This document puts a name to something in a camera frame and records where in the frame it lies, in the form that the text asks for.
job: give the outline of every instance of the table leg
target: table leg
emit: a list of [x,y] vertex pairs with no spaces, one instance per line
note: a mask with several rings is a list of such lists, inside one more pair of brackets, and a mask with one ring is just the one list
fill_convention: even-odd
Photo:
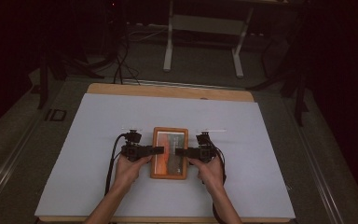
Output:
[[168,18],[168,43],[167,49],[165,51],[165,60],[164,60],[164,72],[171,71],[171,60],[172,60],[172,16],[173,16],[173,0],[170,1],[170,17]]
[[235,73],[236,73],[237,77],[239,77],[239,78],[243,77],[240,52],[241,52],[241,48],[242,48],[243,39],[246,37],[246,32],[248,30],[249,22],[252,18],[253,11],[254,11],[254,9],[252,7],[249,8],[246,21],[243,22],[243,26],[241,28],[240,40],[238,42],[238,45],[236,48],[232,49],[232,58],[234,61]]

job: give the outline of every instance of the wire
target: wire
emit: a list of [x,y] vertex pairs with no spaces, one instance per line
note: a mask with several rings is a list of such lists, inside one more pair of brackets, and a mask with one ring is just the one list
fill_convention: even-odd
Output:
[[149,37],[151,37],[151,36],[153,36],[153,35],[161,34],[161,33],[165,32],[165,31],[167,31],[167,30],[168,30],[168,29],[165,28],[165,29],[162,29],[162,30],[157,31],[157,32],[154,32],[154,33],[153,33],[153,32],[147,32],[147,31],[135,31],[135,32],[130,33],[130,35],[133,35],[133,34],[149,34],[149,33],[153,33],[153,34],[147,35],[147,36],[142,37],[142,38],[139,38],[139,39],[133,39],[133,40],[130,40],[130,41],[131,41],[131,42],[139,42],[139,41],[145,40],[145,39],[147,39],[147,38],[149,38]]
[[105,193],[104,193],[104,195],[106,195],[107,192],[110,189],[110,179],[112,178],[113,164],[115,163],[116,157],[119,155],[119,154],[117,154],[117,156],[115,156],[117,142],[123,136],[126,136],[126,134],[122,133],[121,135],[119,135],[118,138],[115,141],[115,145],[113,146],[112,157],[110,158],[110,163],[109,163],[109,171],[107,172],[107,176],[106,176],[106,185],[105,185]]
[[137,78],[139,76],[140,72],[138,70],[134,69],[134,68],[129,67],[127,65],[127,63],[125,63],[124,61],[122,62],[122,65],[124,65],[127,68],[127,71],[131,75],[130,77],[123,77],[123,78],[133,78],[138,83],[138,85],[141,85],[141,83],[139,82],[139,80]]
[[122,61],[120,61],[120,57],[117,56],[118,68],[117,68],[117,70],[116,70],[116,72],[115,72],[115,75],[114,75],[114,77],[113,77],[113,84],[116,84],[117,74],[120,75],[120,82],[121,82],[121,84],[123,84],[123,77],[122,77],[122,75],[121,75],[121,65],[122,65],[122,64],[124,63],[124,61],[126,60],[127,55],[128,55],[128,52],[129,52],[128,46],[126,46],[126,45],[123,44],[123,43],[120,43],[120,44],[124,47],[124,49],[125,49],[126,51],[125,51],[124,57],[122,58]]
[[105,66],[105,65],[113,62],[115,60],[115,58],[116,58],[116,54],[114,52],[110,52],[105,56],[105,59],[103,59],[100,62],[83,64],[83,65],[86,66],[89,69],[100,68],[102,66]]
[[95,73],[99,73],[99,72],[102,72],[110,67],[112,67],[112,65],[115,64],[115,62],[111,62],[110,64],[108,64],[105,68],[101,68],[100,70],[98,71],[95,71]]
[[37,218],[36,218],[36,220],[34,221],[34,224],[38,224],[38,223],[39,223],[39,221],[40,221],[40,218],[39,218],[39,217],[37,217]]
[[[217,146],[214,145],[214,143],[211,141],[211,139],[204,137],[204,139],[209,142],[212,146],[213,149],[216,152],[216,155],[219,157],[220,161],[222,162],[222,170],[223,170],[223,185],[226,182],[226,159],[225,159],[225,155],[223,154],[222,150],[220,150],[220,148],[218,148]],[[216,218],[217,222],[219,222],[219,224],[226,224],[226,222],[217,214],[216,208],[214,207],[214,204],[212,203],[212,212],[214,215],[214,218]]]

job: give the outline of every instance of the forearm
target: forearm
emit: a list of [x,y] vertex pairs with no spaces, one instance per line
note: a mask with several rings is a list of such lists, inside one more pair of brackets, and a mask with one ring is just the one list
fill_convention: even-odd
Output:
[[126,195],[126,190],[112,186],[109,192],[103,197],[98,206],[92,211],[91,215],[84,222],[85,224],[106,224],[118,209],[121,201]]
[[226,223],[242,223],[223,186],[210,189],[214,208]]

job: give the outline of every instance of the black cable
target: black cable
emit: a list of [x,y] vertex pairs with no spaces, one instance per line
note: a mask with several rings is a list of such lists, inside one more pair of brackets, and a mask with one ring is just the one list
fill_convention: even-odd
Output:
[[138,85],[141,85],[141,83],[139,82],[139,80],[137,78],[139,76],[139,71],[136,70],[135,68],[129,67],[127,65],[127,63],[125,63],[125,62],[123,62],[122,65],[124,65],[127,68],[127,71],[130,73],[130,77],[128,77],[128,78],[135,79],[135,81],[138,83]]
[[89,63],[89,64],[85,64],[84,66],[89,68],[89,69],[95,69],[95,68],[100,68],[102,66],[105,66],[109,63],[113,63],[115,58],[116,58],[116,53],[115,52],[110,52],[106,55],[106,58],[103,59],[100,62],[97,63]]
[[106,70],[106,69],[108,69],[108,68],[110,68],[110,67],[112,67],[112,65],[113,64],[115,64],[115,62],[111,62],[110,64],[108,64],[106,67],[104,67],[104,68],[101,68],[100,70],[98,70],[98,71],[95,71],[95,73],[100,73],[100,72],[102,72],[102,71],[104,71],[104,70]]
[[37,217],[37,218],[36,218],[36,220],[34,221],[34,224],[38,224],[38,223],[39,223],[39,221],[40,221],[40,218],[39,218],[39,217]]
[[105,194],[107,194],[107,192],[110,189],[110,179],[112,178],[112,171],[113,171],[113,164],[115,163],[115,153],[116,153],[116,146],[117,146],[117,142],[118,140],[125,136],[126,134],[122,133],[121,135],[118,136],[118,138],[116,139],[115,145],[113,146],[113,150],[112,150],[112,157],[110,158],[110,164],[109,164],[109,171],[107,172],[107,176],[106,176],[106,185],[105,185]]
[[[222,150],[220,150],[220,148],[216,147],[214,145],[214,143],[211,141],[211,139],[207,138],[207,137],[204,137],[204,139],[212,145],[217,157],[219,157],[220,161],[222,162],[221,163],[221,166],[222,166],[222,170],[223,170],[223,185],[225,184],[226,182],[226,159],[225,159],[225,155],[223,154]],[[213,216],[214,218],[216,218],[217,222],[219,224],[226,224],[226,222],[217,214],[217,211],[216,211],[216,208],[214,207],[214,204],[212,203],[212,211],[213,211]]]
[[118,68],[117,68],[117,70],[116,70],[116,72],[115,72],[115,75],[114,75],[114,77],[113,77],[113,84],[116,84],[117,74],[120,75],[120,82],[121,82],[121,84],[123,84],[123,78],[122,78],[122,75],[121,75],[121,65],[122,65],[122,64],[124,63],[124,61],[126,60],[127,55],[128,55],[128,52],[129,52],[128,47],[127,47],[125,44],[123,44],[123,43],[120,43],[120,44],[124,46],[126,52],[125,52],[125,54],[124,54],[124,57],[122,58],[122,61],[120,61],[120,57],[117,56]]

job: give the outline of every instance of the white surface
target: white surface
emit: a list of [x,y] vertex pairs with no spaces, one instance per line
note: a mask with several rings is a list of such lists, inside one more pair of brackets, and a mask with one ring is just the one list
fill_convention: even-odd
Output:
[[[122,126],[143,130],[151,145],[154,127],[187,128],[190,147],[196,130],[210,133],[226,157],[227,193],[241,217],[295,214],[257,103],[85,94],[53,168],[35,215],[87,216],[103,197],[105,178]],[[124,145],[122,138],[117,152]],[[212,200],[190,166],[186,180],[151,179],[145,165],[118,217],[212,217]]]

